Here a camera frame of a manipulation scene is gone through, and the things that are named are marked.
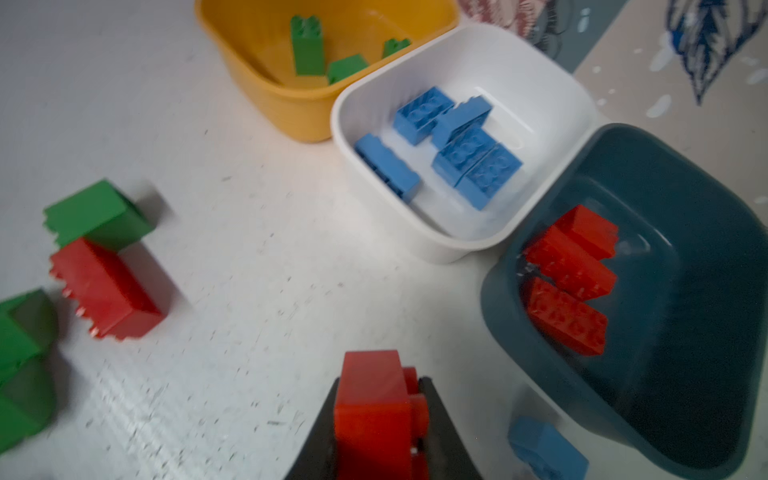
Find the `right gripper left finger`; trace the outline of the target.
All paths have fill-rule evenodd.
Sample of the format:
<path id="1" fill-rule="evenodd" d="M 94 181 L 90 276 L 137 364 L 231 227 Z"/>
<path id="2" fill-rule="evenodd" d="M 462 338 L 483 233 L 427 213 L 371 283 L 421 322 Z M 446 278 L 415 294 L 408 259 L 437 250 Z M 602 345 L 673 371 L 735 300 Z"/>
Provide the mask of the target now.
<path id="1" fill-rule="evenodd" d="M 284 477 L 285 480 L 336 479 L 334 404 L 338 384 L 339 378 L 333 382 L 306 441 Z"/>

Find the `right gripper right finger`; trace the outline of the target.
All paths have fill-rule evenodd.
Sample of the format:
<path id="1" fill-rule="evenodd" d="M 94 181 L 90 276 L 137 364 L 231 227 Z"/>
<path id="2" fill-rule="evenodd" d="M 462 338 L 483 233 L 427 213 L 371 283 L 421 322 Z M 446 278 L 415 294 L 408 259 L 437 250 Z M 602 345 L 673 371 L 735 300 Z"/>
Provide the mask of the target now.
<path id="1" fill-rule="evenodd" d="M 421 377 L 419 387 L 426 397 L 430 416 L 423 440 L 429 478 L 481 480 L 482 475 L 465 448 L 434 382 L 429 377 Z"/>

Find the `red rounded lego brick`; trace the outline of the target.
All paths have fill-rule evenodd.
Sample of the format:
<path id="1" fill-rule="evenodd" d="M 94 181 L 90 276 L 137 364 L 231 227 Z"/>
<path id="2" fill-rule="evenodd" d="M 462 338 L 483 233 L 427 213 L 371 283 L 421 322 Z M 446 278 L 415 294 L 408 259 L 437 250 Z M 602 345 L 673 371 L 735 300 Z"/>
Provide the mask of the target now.
<path id="1" fill-rule="evenodd" d="M 344 356 L 334 403 L 338 479 L 427 479 L 429 407 L 395 350 Z"/>

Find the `light blue lego brick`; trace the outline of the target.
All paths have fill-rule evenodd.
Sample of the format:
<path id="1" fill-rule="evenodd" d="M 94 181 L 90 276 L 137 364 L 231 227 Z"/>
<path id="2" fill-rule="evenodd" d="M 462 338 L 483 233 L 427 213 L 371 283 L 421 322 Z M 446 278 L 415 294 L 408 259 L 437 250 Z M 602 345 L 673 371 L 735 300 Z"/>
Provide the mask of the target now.
<path id="1" fill-rule="evenodd" d="M 550 423 L 518 417 L 510 426 L 508 441 L 517 458 L 539 479 L 586 477 L 589 461 Z"/>
<path id="2" fill-rule="evenodd" d="M 431 143 L 443 149 L 470 127 L 482 126 L 492 110 L 492 105 L 482 96 L 475 96 L 447 110 L 436 119 Z"/>

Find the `dark teal plastic bin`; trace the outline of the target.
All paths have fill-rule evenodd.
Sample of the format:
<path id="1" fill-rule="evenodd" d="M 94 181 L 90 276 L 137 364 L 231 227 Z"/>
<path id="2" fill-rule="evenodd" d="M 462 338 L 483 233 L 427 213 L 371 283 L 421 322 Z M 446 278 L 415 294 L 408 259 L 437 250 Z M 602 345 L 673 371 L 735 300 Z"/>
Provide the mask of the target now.
<path id="1" fill-rule="evenodd" d="M 524 311 L 522 252 L 584 205 L 618 228 L 618 281 L 593 302 L 602 355 L 544 337 Z M 480 293 L 491 335 L 581 427 L 686 479 L 724 479 L 749 443 L 767 336 L 767 230 L 652 134 L 599 128 L 528 214 Z"/>

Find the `red lego brick studs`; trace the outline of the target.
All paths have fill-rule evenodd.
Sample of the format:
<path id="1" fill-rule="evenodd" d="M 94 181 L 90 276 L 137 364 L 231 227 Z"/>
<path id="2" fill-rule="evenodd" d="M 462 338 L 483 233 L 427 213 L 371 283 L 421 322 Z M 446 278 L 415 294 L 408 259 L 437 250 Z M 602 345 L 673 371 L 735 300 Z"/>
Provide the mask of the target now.
<path id="1" fill-rule="evenodd" d="M 63 296 L 77 302 L 75 314 L 91 321 L 92 337 L 138 339 L 165 319 L 117 253 L 79 238 L 50 261 L 50 275 L 64 283 Z"/>

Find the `white plastic bin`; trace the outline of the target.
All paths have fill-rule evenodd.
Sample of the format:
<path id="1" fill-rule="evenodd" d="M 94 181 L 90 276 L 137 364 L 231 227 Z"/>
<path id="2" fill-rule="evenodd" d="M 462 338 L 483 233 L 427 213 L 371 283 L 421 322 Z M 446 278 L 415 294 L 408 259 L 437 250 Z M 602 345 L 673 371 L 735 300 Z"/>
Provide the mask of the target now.
<path id="1" fill-rule="evenodd" d="M 506 239 L 601 123 L 571 74 L 477 23 L 353 83 L 331 114 L 359 198 L 432 263 Z"/>

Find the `yellow plastic bin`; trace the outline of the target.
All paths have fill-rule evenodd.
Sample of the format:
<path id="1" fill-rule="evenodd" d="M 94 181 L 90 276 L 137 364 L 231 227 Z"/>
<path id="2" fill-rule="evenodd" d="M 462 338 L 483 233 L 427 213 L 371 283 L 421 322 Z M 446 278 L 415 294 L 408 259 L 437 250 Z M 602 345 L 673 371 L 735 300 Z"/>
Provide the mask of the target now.
<path id="1" fill-rule="evenodd" d="M 457 3 L 441 0 L 202 0 L 195 9 L 234 83 L 304 143 L 330 138 L 343 89 L 459 22 Z"/>

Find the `red square lego brick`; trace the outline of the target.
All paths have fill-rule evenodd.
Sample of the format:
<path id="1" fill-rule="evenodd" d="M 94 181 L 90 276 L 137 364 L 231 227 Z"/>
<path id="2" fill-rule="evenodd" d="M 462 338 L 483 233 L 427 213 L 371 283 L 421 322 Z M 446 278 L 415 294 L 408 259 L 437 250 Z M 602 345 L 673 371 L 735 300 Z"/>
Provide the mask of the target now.
<path id="1" fill-rule="evenodd" d="M 584 205 L 577 205 L 554 225 L 593 258 L 613 258 L 619 239 L 619 228 Z"/>

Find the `small green lego brick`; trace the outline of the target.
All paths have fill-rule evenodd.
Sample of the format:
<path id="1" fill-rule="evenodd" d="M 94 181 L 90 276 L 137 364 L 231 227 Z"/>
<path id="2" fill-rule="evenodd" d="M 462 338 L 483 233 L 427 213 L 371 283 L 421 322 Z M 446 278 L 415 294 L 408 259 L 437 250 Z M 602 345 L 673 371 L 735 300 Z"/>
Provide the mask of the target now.
<path id="1" fill-rule="evenodd" d="M 390 38 L 383 44 L 382 58 L 387 58 L 411 45 L 411 41 L 408 38 L 397 39 Z"/>

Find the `green lego brick top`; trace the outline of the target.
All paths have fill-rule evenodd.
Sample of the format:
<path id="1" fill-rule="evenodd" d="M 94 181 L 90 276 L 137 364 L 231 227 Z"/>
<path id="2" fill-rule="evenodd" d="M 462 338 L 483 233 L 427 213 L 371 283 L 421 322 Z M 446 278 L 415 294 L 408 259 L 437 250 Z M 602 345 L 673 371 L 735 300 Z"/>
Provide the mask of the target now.
<path id="1" fill-rule="evenodd" d="M 295 72 L 299 76 L 325 74 L 323 28 L 316 16 L 295 15 L 290 21 Z"/>

